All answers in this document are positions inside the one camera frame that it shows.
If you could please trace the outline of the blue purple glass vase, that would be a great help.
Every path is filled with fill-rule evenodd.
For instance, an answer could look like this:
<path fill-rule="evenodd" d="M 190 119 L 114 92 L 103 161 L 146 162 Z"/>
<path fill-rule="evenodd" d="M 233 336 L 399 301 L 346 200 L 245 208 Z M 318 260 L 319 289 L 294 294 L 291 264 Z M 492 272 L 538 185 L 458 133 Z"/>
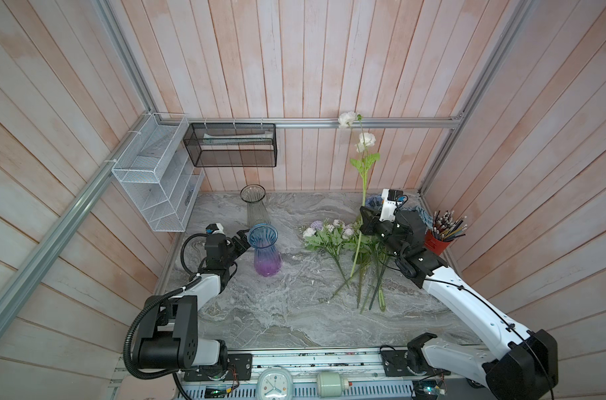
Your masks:
<path fill-rule="evenodd" d="M 267 224 L 255 225 L 248 233 L 248 241 L 254 248 L 254 267 L 259 275 L 273 276 L 281 270 L 281 254 L 276 248 L 277 230 Z"/>

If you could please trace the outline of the blue rose bunch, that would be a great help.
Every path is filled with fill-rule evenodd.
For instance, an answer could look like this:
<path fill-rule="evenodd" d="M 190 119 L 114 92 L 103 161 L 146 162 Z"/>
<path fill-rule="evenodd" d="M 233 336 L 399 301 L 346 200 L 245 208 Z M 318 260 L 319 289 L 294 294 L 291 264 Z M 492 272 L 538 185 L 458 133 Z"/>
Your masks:
<path fill-rule="evenodd" d="M 417 211 L 424 221 L 423 214 L 424 210 L 422 208 L 406 208 L 406 203 L 409 201 L 409 196 L 404 193 L 406 196 L 406 200 L 404 204 L 399 207 L 396 211 L 398 213 L 401 210 L 409 210 L 409 211 Z M 387 249 L 382 243 L 381 239 L 376 237 L 373 233 L 373 222 L 375 218 L 380 217 L 380 211 L 382 208 L 382 199 L 381 195 L 376 197 L 375 200 L 378 202 L 374 207 L 372 207 L 369 203 L 366 203 L 365 206 L 360 208 L 360 213 L 362 217 L 362 225 L 360 228 L 360 232 L 363 236 L 368 237 L 372 240 L 371 247 L 371 258 L 373 259 L 374 265 L 376 266 L 376 279 L 374 286 L 374 296 L 371 299 L 372 303 L 379 303 L 379 309 L 382 311 L 386 310 L 386 300 L 383 292 L 383 278 L 386 272 L 389 270 L 395 270 L 400 272 L 402 275 L 408 278 L 414 278 L 419 273 L 419 268 L 414 266 L 412 263 L 414 260 L 417 260 L 420 256 L 425 253 L 419 253 L 414 255 L 413 257 L 400 258 L 394 255 L 389 255 L 387 253 Z"/>

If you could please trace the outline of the clear grey glass vase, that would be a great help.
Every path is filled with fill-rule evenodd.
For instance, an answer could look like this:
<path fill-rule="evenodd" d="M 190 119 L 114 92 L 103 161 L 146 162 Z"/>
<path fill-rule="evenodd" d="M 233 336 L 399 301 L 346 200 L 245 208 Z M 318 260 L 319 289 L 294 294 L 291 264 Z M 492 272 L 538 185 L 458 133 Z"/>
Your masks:
<path fill-rule="evenodd" d="M 259 184 L 248 184 L 241 189 L 241 200 L 246 204 L 247 225 L 270 224 L 271 219 L 265 205 L 266 189 Z"/>

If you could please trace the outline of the pastel purple flower bunch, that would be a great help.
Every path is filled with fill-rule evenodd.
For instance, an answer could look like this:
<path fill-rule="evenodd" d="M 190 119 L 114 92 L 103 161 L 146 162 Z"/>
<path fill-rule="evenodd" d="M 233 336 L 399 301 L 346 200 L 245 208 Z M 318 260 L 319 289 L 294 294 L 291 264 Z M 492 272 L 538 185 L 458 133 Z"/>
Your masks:
<path fill-rule="evenodd" d="M 348 274 L 342 268 L 341 255 L 348 250 L 355 250 L 354 227 L 342 220 L 334 219 L 314 221 L 307 228 L 303 228 L 302 238 L 304 246 L 309 250 L 328 254 L 336 264 L 339 272 L 347 280 Z"/>

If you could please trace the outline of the white flower stem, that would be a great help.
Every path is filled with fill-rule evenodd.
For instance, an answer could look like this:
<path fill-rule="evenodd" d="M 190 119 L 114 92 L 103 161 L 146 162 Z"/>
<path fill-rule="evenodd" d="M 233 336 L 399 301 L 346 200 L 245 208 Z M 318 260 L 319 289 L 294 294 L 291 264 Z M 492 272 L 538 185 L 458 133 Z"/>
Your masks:
<path fill-rule="evenodd" d="M 364 131 L 363 118 L 360 114 L 357 114 L 356 112 L 341 113 L 338 118 L 338 123 L 340 128 L 349 128 L 350 131 L 353 131 L 355 123 L 357 123 L 359 126 L 359 133 L 357 134 L 357 142 L 355 145 L 358 156 L 357 158 L 351 158 L 349 161 L 351 165 L 357 170 L 361 178 L 361 205 L 364 207 L 367 198 L 366 190 L 368 187 L 369 170 L 374 166 L 374 164 L 379 160 L 380 157 L 379 153 L 372 153 L 370 151 L 370 149 L 373 148 L 376 144 L 376 137 L 374 136 L 374 134 Z M 354 275 L 355 266 L 357 263 L 357 256 L 359 254 L 360 245 L 362 241 L 362 234 L 356 233 L 356 231 L 357 229 L 355 227 L 355 224 L 351 224 L 347 228 L 347 232 L 350 233 L 350 236 L 347 236 L 346 234 L 343 235 L 344 239 L 351 239 L 354 236 L 357 237 L 356 250 L 354 254 L 351 272 L 349 276 L 345 278 L 345 283 L 349 283 L 349 280 Z"/>

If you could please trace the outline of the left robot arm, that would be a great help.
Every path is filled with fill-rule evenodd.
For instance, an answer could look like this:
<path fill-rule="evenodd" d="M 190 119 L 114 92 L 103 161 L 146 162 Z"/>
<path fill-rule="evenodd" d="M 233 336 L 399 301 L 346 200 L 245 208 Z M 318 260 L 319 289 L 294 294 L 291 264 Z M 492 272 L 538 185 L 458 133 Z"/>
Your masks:
<path fill-rule="evenodd" d="M 247 233 L 243 229 L 228 238 L 221 225 L 211 224 L 205 233 L 189 236 L 189 240 L 206 240 L 206 256 L 195 271 L 188 272 L 188 283 L 146 300 L 124 341 L 123 359 L 130 374 L 153 379 L 224 363 L 224 343 L 198 338 L 198 312 L 236 274 L 236 259 L 251 247 Z"/>

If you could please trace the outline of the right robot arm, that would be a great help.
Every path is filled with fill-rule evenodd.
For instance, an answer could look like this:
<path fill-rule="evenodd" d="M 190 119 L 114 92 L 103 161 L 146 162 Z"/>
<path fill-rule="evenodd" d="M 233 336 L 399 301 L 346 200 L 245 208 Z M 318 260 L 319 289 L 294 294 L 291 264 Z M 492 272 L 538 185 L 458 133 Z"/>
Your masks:
<path fill-rule="evenodd" d="M 555 338 L 516 322 L 473 290 L 425 246 L 418 213 L 401 210 L 384 216 L 366 207 L 360 212 L 361 233 L 378 238 L 399 271 L 444 303 L 482 342 L 471 348 L 423 333 L 407 345 L 411 373 L 432 377 L 449 371 L 487 388 L 497 399 L 540 399 L 554 393 L 559 382 Z"/>

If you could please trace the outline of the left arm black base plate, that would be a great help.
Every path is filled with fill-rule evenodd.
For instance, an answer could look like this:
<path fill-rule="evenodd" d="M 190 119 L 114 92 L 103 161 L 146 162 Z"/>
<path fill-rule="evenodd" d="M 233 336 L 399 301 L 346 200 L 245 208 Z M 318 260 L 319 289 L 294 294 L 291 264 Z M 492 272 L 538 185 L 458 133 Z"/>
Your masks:
<path fill-rule="evenodd" d="M 211 366 L 199 366 L 184 374 L 186 382 L 223 383 L 232 381 L 250 381 L 253 367 L 251 353 L 232 353 L 226 360 L 220 357 L 220 363 Z"/>

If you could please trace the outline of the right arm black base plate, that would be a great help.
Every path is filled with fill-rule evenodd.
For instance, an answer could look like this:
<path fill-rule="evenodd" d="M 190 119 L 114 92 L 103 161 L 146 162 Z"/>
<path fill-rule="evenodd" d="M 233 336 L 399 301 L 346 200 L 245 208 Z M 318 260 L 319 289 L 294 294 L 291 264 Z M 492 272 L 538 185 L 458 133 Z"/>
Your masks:
<path fill-rule="evenodd" d="M 439 368 L 434 369 L 431 367 L 425 367 L 424 370 L 416 373 L 409 367 L 407 360 L 408 352 L 406 350 L 397 350 L 389 345 L 379 347 L 379 356 L 381 358 L 385 376 L 388 378 L 418 377 L 421 379 L 438 377 L 440 375 L 451 375 L 450 371 Z"/>

